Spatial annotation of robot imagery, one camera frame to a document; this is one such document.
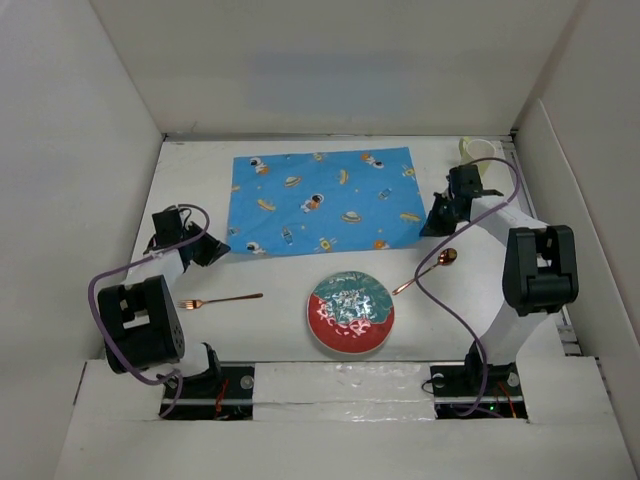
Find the red and teal plate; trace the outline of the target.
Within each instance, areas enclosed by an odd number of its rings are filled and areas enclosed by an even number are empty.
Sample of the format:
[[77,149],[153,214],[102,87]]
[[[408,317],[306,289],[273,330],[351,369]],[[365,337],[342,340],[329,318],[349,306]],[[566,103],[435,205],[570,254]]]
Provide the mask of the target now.
[[343,271],[323,279],[307,301],[307,325],[327,349],[347,355],[378,350],[391,334],[391,293],[371,275]]

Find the pale green mug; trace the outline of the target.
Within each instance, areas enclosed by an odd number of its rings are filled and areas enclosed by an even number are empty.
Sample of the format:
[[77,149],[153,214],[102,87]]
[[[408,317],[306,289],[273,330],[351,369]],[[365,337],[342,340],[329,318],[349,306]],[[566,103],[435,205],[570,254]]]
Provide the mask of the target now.
[[460,155],[459,165],[467,165],[475,160],[479,160],[476,164],[480,178],[485,179],[486,172],[489,168],[490,161],[483,161],[483,158],[498,157],[498,150],[493,142],[481,138],[462,137],[458,142]]

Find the copper spoon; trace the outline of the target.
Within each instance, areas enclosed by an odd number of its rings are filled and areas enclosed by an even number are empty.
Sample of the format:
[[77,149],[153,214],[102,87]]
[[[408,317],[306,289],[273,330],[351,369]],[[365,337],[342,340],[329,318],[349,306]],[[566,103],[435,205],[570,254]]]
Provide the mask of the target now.
[[[447,266],[447,265],[452,264],[457,259],[457,256],[458,256],[458,253],[457,253],[457,250],[455,248],[446,248],[446,249],[442,250],[438,255],[437,261],[433,265],[428,267],[425,271],[421,272],[417,276],[417,278],[420,279],[421,277],[423,277],[427,273],[430,273],[432,270],[434,270],[435,268],[437,268],[439,266]],[[415,282],[416,282],[415,279],[410,279],[407,282],[405,282],[404,284],[402,284],[402,285],[398,286],[396,289],[394,289],[391,292],[391,294],[393,296],[399,295],[403,291],[408,289],[410,286],[412,286]]]

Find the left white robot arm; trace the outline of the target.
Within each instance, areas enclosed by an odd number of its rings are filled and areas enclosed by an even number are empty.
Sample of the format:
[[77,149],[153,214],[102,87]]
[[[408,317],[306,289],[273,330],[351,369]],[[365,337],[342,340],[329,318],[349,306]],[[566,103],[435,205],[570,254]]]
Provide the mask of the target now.
[[154,233],[142,257],[97,275],[90,281],[88,294],[111,370],[155,385],[178,372],[157,379],[143,372],[176,365],[185,354],[171,289],[190,266],[208,267],[230,247],[208,233],[209,215],[194,204],[170,205],[154,213],[152,223]]

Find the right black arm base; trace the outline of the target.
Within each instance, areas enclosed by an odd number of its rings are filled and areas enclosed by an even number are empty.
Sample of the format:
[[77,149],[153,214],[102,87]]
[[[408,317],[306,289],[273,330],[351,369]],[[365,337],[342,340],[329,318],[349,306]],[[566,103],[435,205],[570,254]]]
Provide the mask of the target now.
[[437,420],[528,418],[516,364],[484,371],[476,351],[464,361],[432,363],[421,389],[432,396]]

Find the copper fork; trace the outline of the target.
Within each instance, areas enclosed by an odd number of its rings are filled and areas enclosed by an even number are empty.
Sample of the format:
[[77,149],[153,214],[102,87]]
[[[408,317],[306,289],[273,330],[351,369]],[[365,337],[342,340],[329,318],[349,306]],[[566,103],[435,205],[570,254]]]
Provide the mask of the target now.
[[176,303],[176,306],[180,309],[184,310],[197,310],[202,308],[205,305],[215,304],[215,303],[224,303],[224,302],[232,302],[232,301],[242,301],[242,300],[253,300],[263,298],[263,293],[254,293],[248,295],[241,295],[235,297],[227,297],[227,298],[219,298],[219,299],[210,299],[210,300],[200,300],[200,299],[188,299],[188,300],[180,300]]

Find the blue space-print placemat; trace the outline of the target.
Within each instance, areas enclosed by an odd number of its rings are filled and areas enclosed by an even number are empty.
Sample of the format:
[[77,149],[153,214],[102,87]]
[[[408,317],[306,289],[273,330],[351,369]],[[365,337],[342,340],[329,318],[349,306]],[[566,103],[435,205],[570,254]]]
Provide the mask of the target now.
[[237,157],[232,252],[296,256],[408,247],[426,220],[406,147]]

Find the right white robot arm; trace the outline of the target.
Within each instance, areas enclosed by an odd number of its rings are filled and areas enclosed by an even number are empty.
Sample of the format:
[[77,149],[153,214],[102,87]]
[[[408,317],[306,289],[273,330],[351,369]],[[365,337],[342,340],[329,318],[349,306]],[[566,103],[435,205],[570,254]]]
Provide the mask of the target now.
[[574,302],[579,293],[575,239],[566,225],[548,225],[509,205],[486,189],[475,164],[451,169],[447,188],[434,202],[422,237],[453,239],[479,226],[505,247],[503,304],[486,332],[465,357],[462,381],[473,393],[494,387],[527,339],[549,315]]

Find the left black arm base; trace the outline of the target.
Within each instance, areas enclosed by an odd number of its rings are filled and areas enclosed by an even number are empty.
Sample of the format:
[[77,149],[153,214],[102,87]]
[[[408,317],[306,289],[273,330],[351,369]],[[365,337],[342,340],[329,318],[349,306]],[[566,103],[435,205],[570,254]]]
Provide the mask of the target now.
[[223,364],[221,377],[201,374],[184,381],[173,409],[176,389],[166,387],[160,403],[162,419],[175,421],[248,421],[253,419],[254,364]]

